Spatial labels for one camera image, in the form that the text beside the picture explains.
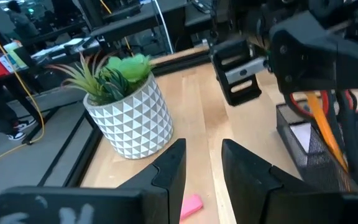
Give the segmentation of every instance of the wire mesh basket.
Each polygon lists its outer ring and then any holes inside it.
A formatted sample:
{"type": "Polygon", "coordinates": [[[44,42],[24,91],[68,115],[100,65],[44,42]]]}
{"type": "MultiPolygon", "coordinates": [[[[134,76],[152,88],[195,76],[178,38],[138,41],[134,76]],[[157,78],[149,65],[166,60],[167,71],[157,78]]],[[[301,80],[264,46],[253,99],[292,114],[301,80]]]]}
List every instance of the wire mesh basket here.
{"type": "Polygon", "coordinates": [[[276,106],[277,131],[302,179],[323,192],[358,192],[357,184],[328,151],[319,132],[286,104],[276,106]],[[295,129],[302,127],[303,134],[295,129]]]}

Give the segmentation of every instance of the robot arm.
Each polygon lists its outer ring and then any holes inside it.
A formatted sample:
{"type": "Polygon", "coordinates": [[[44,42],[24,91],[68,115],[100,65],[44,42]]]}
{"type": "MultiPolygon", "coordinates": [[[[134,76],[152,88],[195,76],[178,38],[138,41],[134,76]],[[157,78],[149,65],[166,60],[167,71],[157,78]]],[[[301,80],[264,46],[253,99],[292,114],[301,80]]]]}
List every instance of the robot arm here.
{"type": "Polygon", "coordinates": [[[358,88],[358,0],[222,1],[211,59],[230,105],[260,95],[255,74],[266,68],[284,94],[358,88]]]}

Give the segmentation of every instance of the black sneaker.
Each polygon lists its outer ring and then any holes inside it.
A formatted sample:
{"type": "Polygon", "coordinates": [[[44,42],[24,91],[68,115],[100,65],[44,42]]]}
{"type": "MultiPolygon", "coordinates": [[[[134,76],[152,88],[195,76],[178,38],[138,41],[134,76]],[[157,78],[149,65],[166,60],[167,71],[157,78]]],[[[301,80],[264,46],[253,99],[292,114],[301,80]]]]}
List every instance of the black sneaker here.
{"type": "Polygon", "coordinates": [[[34,118],[28,121],[18,121],[13,128],[17,129],[18,131],[23,131],[35,123],[36,121],[34,118]]]}
{"type": "Polygon", "coordinates": [[[7,137],[11,141],[18,141],[18,140],[24,139],[25,134],[22,132],[16,132],[16,133],[12,133],[12,134],[7,134],[7,137]]]}

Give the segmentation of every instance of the pink eraser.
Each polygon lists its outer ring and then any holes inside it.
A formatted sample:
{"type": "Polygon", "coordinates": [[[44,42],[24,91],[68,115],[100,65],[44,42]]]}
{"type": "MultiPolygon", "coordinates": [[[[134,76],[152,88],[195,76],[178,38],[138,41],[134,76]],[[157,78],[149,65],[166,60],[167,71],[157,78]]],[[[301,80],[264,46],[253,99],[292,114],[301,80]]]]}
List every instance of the pink eraser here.
{"type": "Polygon", "coordinates": [[[181,205],[180,220],[187,218],[189,215],[197,212],[203,207],[203,201],[199,195],[192,195],[183,200],[181,205]]]}

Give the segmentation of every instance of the potted plant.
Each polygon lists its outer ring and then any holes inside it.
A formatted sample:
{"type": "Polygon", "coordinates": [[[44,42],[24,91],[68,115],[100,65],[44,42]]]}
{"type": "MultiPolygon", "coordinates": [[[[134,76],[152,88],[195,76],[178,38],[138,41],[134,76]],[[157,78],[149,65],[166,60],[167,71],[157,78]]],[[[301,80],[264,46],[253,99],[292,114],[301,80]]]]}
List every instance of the potted plant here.
{"type": "Polygon", "coordinates": [[[128,159],[141,159],[161,150],[173,126],[149,57],[138,54],[96,61],[81,55],[81,65],[49,65],[67,73],[72,88],[87,92],[83,104],[114,149],[128,159]]]}

